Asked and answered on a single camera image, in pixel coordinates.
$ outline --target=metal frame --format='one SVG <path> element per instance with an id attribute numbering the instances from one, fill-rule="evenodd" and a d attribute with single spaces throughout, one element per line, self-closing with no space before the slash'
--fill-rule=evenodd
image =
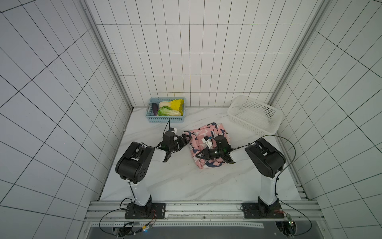
<path id="1" fill-rule="evenodd" d="M 280 219 L 245 219 L 240 210 L 243 202 L 256 201 L 155 201 L 166 203 L 164 219 L 158 219 L 154 226 L 245 226 L 264 228 L 263 221 L 279 221 Z M 329 232 L 324 216 L 316 201 L 285 201 L 288 205 L 303 211 L 311 221 L 318 221 L 322 231 Z M 294 221 L 307 221 L 298 211 L 288 205 L 281 204 L 283 211 L 289 213 Z M 150 219 L 126 220 L 125 211 L 117 210 L 108 214 L 100 224 L 101 218 L 108 212 L 118 209 L 120 202 L 100 201 L 91 202 L 86 213 L 84 224 L 79 234 L 79 239 L 88 236 L 91 227 L 123 226 L 127 222 L 135 222 L 137 226 L 143 226 Z"/>
<path id="2" fill-rule="evenodd" d="M 269 100 L 269 103 L 268 103 L 269 105 L 273 104 L 274 100 L 276 99 L 276 96 L 281 90 L 281 87 L 284 85 L 289 74 L 292 72 L 293 67 L 296 65 L 298 59 L 300 58 L 302 52 L 304 51 L 306 45 L 308 44 L 314 30 L 316 29 L 319 21 L 321 20 L 322 16 L 324 15 L 325 11 L 327 10 L 331 2 L 332 0 L 322 0 L 322 2 L 320 3 L 320 6 L 318 10 L 316 11 L 312 21 L 310 22 L 308 29 L 306 30 L 301 42 L 298 44 L 292 59 L 289 61 L 288 66 L 286 67 L 279 83 L 277 84 L 277 87 L 274 93 L 272 94 L 272 97 Z"/>
<path id="3" fill-rule="evenodd" d="M 116 68 L 114 66 L 113 61 L 110 58 L 110 54 L 107 52 L 105 43 L 98 31 L 98 27 L 94 21 L 92 14 L 89 11 L 89 7 L 87 5 L 86 0 L 78 0 L 81 4 L 83 11 L 86 13 L 87 20 L 90 23 L 90 26 L 96 36 L 97 42 L 100 45 L 102 53 L 105 55 L 106 62 L 109 65 L 110 69 L 113 72 L 114 77 L 117 80 L 117 85 L 120 90 L 123 92 L 123 96 L 128 104 L 129 110 L 132 112 L 132 105 L 127 96 L 127 93 L 123 87 L 121 79 L 117 74 Z M 314 32 L 316 26 L 318 25 L 319 20 L 325 13 L 328 8 L 330 2 L 332 0 L 323 0 L 315 13 L 309 28 L 305 32 L 303 39 L 299 43 L 296 52 L 293 54 L 291 61 L 288 63 L 286 70 L 283 73 L 283 76 L 278 83 L 275 92 L 273 93 L 269 104 L 271 105 L 277 94 L 279 93 L 282 85 L 287 80 L 290 72 L 292 71 L 294 65 L 296 64 L 298 58 L 302 54 L 305 49 L 312 33 Z M 121 135 L 121 138 L 118 142 L 118 146 L 121 142 L 124 133 Z M 285 148 L 283 142 L 277 138 L 278 144 L 281 146 L 284 155 L 287 157 L 287 161 L 290 162 L 291 157 L 288 154 L 287 149 Z M 299 177 L 296 173 L 296 170 L 293 165 L 290 166 L 292 175 L 296 182 L 296 188 L 301 197 L 301 201 L 285 201 L 285 203 L 293 206 L 294 208 L 301 210 L 306 216 L 309 217 L 311 221 L 317 221 L 321 233 L 325 238 L 331 239 L 331 235 L 329 233 L 329 229 L 326 225 L 324 216 L 321 212 L 321 209 L 318 203 L 315 200 L 309 200 L 304 192 L 303 187 L 299 183 Z M 278 219 L 245 219 L 244 213 L 240 210 L 241 203 L 243 202 L 256 202 L 256 201 L 154 201 L 154 202 L 163 202 L 166 203 L 166 213 L 164 219 L 158 219 L 154 226 L 247 226 L 247 227 L 258 227 L 264 228 L 262 225 L 262 221 L 276 221 Z M 99 201 L 99 202 L 91 202 L 86 213 L 84 224 L 81 228 L 79 237 L 80 239 L 85 239 L 88 236 L 89 230 L 91 227 L 98 227 L 100 219 L 108 212 L 118 209 L 120 202 L 115 201 Z M 301 213 L 292 209 L 288 205 L 281 204 L 282 210 L 288 212 L 293 220 L 306 221 Z M 125 222 L 131 221 L 126 220 L 124 218 L 125 211 L 117 210 L 115 212 L 109 213 L 107 218 L 102 220 L 102 226 L 121 226 Z M 139 223 L 140 225 L 144 225 L 147 223 L 149 219 L 138 219 L 134 220 L 134 222 Z"/>
<path id="4" fill-rule="evenodd" d="M 123 133 L 121 134 L 120 138 L 118 139 L 117 147 L 115 148 L 115 151 L 114 151 L 114 153 L 113 153 L 113 157 L 112 157 L 113 160 L 115 159 L 115 157 L 116 157 L 116 155 L 117 155 L 119 146 L 121 145 L 123 136 L 125 135 L 126 128 L 127 128 L 127 124 L 129 123 L 131 114 L 132 114 L 132 111 L 130 112 L 130 114 L 129 114 L 127 120 L 126 120 L 126 123 L 125 123 L 125 125 L 123 126 Z M 110 171 L 112 170 L 112 168 L 113 168 L 113 163 L 110 165 L 110 167 L 109 167 L 109 169 L 108 169 L 108 171 L 107 171 L 107 174 L 106 174 L 106 177 L 105 177 L 104 182 L 102 183 L 102 187 L 101 187 L 101 191 L 100 191 L 100 192 L 102 192 L 102 191 L 104 190 L 104 187 L 105 187 L 107 178 L 109 177 L 109 174 L 110 174 Z"/>
<path id="5" fill-rule="evenodd" d="M 125 100 L 126 100 L 126 102 L 128 104 L 129 110 L 132 112 L 133 111 L 133 106 L 132 106 L 132 104 L 131 104 L 128 96 L 127 96 L 127 92 L 126 92 L 125 88 L 123 87 L 121 78 L 119 77 L 119 75 L 117 73 L 115 65 L 114 65 L 112 59 L 110 58 L 110 54 L 107 51 L 106 45 L 104 43 L 104 40 L 102 39 L 101 34 L 98 31 L 98 27 L 96 25 L 96 22 L 94 21 L 92 13 L 89 11 L 89 6 L 87 5 L 87 1 L 86 0 L 78 0 L 78 2 L 80 3 L 80 5 L 82 7 L 82 10 L 86 14 L 86 18 L 87 18 L 87 20 L 88 20 L 88 22 L 90 24 L 90 28 L 93 30 L 93 32 L 95 34 L 95 38 L 96 38 L 96 40 L 97 40 L 97 42 L 98 42 L 98 44 L 99 44 L 99 46 L 101 48 L 101 51 L 105 55 L 106 62 L 109 65 L 110 69 L 112 70 L 112 73 L 113 73 L 115 79 L 117 80 L 119 89 L 121 90 L 121 92 L 123 92 L 123 97 L 125 98 Z"/>

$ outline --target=blue plastic basket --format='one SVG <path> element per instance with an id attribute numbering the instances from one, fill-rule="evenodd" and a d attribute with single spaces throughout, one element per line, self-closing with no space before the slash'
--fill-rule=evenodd
<path id="1" fill-rule="evenodd" d="M 159 105 L 159 102 L 161 101 L 172 101 L 174 99 L 182 99 L 185 101 L 182 97 L 160 97 L 160 98 L 151 98 L 150 103 L 147 106 L 147 113 L 146 117 L 151 123 L 155 122 L 166 122 L 170 120 L 171 122 L 183 122 L 183 118 L 185 117 L 185 104 L 183 105 L 183 116 L 155 116 L 152 112 L 152 104 L 157 103 Z"/>

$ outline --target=wire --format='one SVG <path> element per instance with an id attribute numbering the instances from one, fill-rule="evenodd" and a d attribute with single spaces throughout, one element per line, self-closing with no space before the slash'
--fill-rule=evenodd
<path id="1" fill-rule="evenodd" d="M 239 149 L 239 148 L 242 148 L 242 147 L 251 145 L 251 144 L 253 144 L 254 142 L 258 141 L 259 139 L 264 138 L 265 136 L 274 136 L 274 137 L 283 138 L 283 139 L 285 139 L 286 141 L 288 141 L 288 142 L 292 145 L 292 147 L 293 147 L 293 149 L 294 149 L 294 151 L 295 151 L 295 155 L 294 155 L 293 159 L 290 161 L 290 163 L 289 163 L 285 168 L 283 168 L 283 170 L 280 171 L 280 173 L 279 173 L 278 176 L 276 177 L 276 182 L 275 182 L 275 196 L 276 196 L 276 198 L 277 198 L 280 202 L 282 202 L 283 204 L 287 205 L 288 207 L 291 207 L 292 209 L 298 211 L 299 213 L 301 213 L 302 215 L 304 215 L 304 216 L 309 220 L 309 223 L 310 223 L 310 227 L 309 227 L 309 229 L 308 229 L 307 231 L 303 232 L 303 233 L 296 234 L 296 235 L 293 235 L 293 236 L 300 236 L 300 235 L 303 235 L 303 234 L 307 233 L 308 231 L 310 231 L 310 230 L 312 229 L 312 221 L 310 221 L 309 217 L 307 217 L 304 213 L 300 212 L 299 210 L 295 209 L 294 207 L 292 207 L 292 206 L 286 204 L 285 202 L 281 201 L 281 200 L 278 198 L 278 196 L 277 196 L 277 192 L 276 192 L 276 185 L 277 185 L 277 181 L 279 180 L 278 177 L 279 177 L 280 174 L 281 174 L 282 172 L 284 172 L 284 170 L 286 170 L 286 169 L 289 167 L 289 165 L 291 165 L 291 164 L 295 161 L 295 159 L 296 159 L 296 148 L 295 148 L 295 146 L 292 144 L 292 142 L 291 142 L 289 139 L 284 138 L 284 137 L 282 137 L 282 136 L 278 136 L 278 135 L 264 135 L 264 136 L 258 138 L 257 140 L 253 141 L 252 143 L 248 143 L 247 145 L 243 145 L 243 146 L 237 147 L 237 148 L 235 148 L 235 149 Z"/>
<path id="2" fill-rule="evenodd" d="M 136 198 L 135 198 L 135 195 L 134 195 L 134 191 L 133 191 L 133 189 L 131 188 L 131 181 L 129 182 L 129 185 L 130 185 L 130 190 L 131 190 L 131 193 L 133 194 L 133 197 L 134 197 L 134 202 L 135 202 L 135 200 L 136 200 Z"/>
<path id="3" fill-rule="evenodd" d="M 170 123 L 170 119 L 167 121 L 167 124 L 166 124 L 166 126 L 165 126 L 165 129 L 163 130 L 163 134 L 162 135 L 164 135 L 165 134 L 165 131 L 166 131 L 166 128 L 167 128 L 167 125 Z"/>
<path id="4" fill-rule="evenodd" d="M 102 219 L 103 219 L 104 217 L 106 217 L 106 215 L 108 215 L 109 213 L 112 213 L 112 212 L 117 211 L 117 210 L 124 210 L 124 211 L 126 211 L 126 210 L 127 210 L 127 207 L 126 207 L 126 208 L 121 208 L 122 203 L 123 203 L 126 199 L 131 200 L 131 198 L 125 198 L 125 199 L 123 199 L 123 200 L 121 201 L 120 206 L 119 206 L 118 209 L 115 209 L 115 210 L 112 210 L 112 211 L 106 213 L 106 214 L 101 218 L 101 220 L 99 220 L 98 227 L 99 227 L 99 229 L 100 229 L 101 231 L 103 231 L 103 232 L 106 233 L 106 234 L 109 234 L 109 235 L 113 235 L 113 236 L 118 237 L 118 235 L 115 235 L 115 234 L 113 234 L 113 233 L 104 231 L 104 230 L 101 228 L 101 221 L 102 221 Z M 149 221 L 148 223 L 146 223 L 145 227 L 147 227 L 148 225 L 150 225 L 150 224 L 152 223 L 152 221 L 154 221 L 154 219 L 155 219 L 155 221 L 154 221 L 151 225 L 154 225 L 154 223 L 157 221 L 157 217 L 158 217 L 157 212 L 156 212 L 155 210 L 152 210 L 151 212 L 154 212 L 154 215 L 153 215 L 151 221 Z M 136 234 L 136 233 L 139 233 L 139 232 L 144 231 L 144 228 L 143 228 L 143 227 L 140 228 L 140 229 L 138 229 L 138 230 L 136 230 L 136 231 L 132 231 L 133 226 L 134 226 L 134 222 L 128 222 L 128 223 L 125 223 L 125 224 L 123 225 L 122 229 L 125 228 L 127 225 L 129 225 L 129 226 L 131 225 L 131 227 L 130 227 L 128 233 L 127 233 L 125 236 L 132 236 L 132 235 L 134 235 L 134 234 Z"/>
<path id="5" fill-rule="evenodd" d="M 113 235 L 113 236 L 117 236 L 117 235 L 115 235 L 115 234 L 113 234 L 113 233 L 104 231 L 104 230 L 101 228 L 101 221 L 102 221 L 102 219 L 103 219 L 104 217 L 106 217 L 106 215 L 108 215 L 109 213 L 112 213 L 112 212 L 117 211 L 117 210 L 126 210 L 126 209 L 127 209 L 127 208 L 118 208 L 118 209 L 115 209 L 115 210 L 113 210 L 113 211 L 110 211 L 110 212 L 106 213 L 106 214 L 101 218 L 101 220 L 99 220 L 99 224 L 98 224 L 99 229 L 101 229 L 101 231 L 103 231 L 103 232 L 106 233 L 106 234 Z"/>
<path id="6" fill-rule="evenodd" d="M 212 130 L 212 132 L 214 132 L 215 129 L 216 129 L 216 132 L 217 132 L 217 136 L 219 136 L 219 130 L 218 130 L 216 127 Z"/>
<path id="7" fill-rule="evenodd" d="M 129 199 L 130 201 L 133 201 L 131 198 L 125 198 L 121 201 L 121 204 L 120 204 L 120 210 L 126 210 L 126 209 L 122 209 L 121 206 L 122 206 L 122 203 L 126 200 L 126 199 Z"/>

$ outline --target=yellow vegetable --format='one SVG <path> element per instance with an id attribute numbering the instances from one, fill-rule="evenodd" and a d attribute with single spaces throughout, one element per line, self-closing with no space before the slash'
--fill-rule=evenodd
<path id="1" fill-rule="evenodd" d="M 173 101 L 162 101 L 159 103 L 159 107 L 168 106 L 173 110 L 179 111 L 180 115 L 183 115 L 183 105 L 185 101 L 182 99 L 174 99 Z"/>

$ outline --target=pink patterned fabric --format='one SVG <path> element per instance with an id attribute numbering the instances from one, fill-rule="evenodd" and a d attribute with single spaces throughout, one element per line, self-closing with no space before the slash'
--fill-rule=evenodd
<path id="1" fill-rule="evenodd" d="M 195 130 L 185 131 L 183 132 L 183 134 L 191 136 L 191 140 L 189 142 L 189 145 L 192 147 L 191 155 L 196 165 L 200 169 L 220 167 L 223 164 L 225 164 L 222 158 L 206 161 L 204 159 L 199 159 L 195 157 L 197 153 L 199 153 L 200 151 L 202 151 L 203 149 L 207 147 L 207 145 L 202 142 L 202 138 L 204 138 L 205 136 L 211 137 L 212 134 L 214 137 L 218 135 L 224 135 L 224 137 L 227 139 L 227 142 L 230 143 L 230 137 L 228 136 L 228 133 L 225 131 L 223 124 L 210 123 Z M 214 147 L 216 147 L 215 140 L 212 140 L 212 144 Z"/>

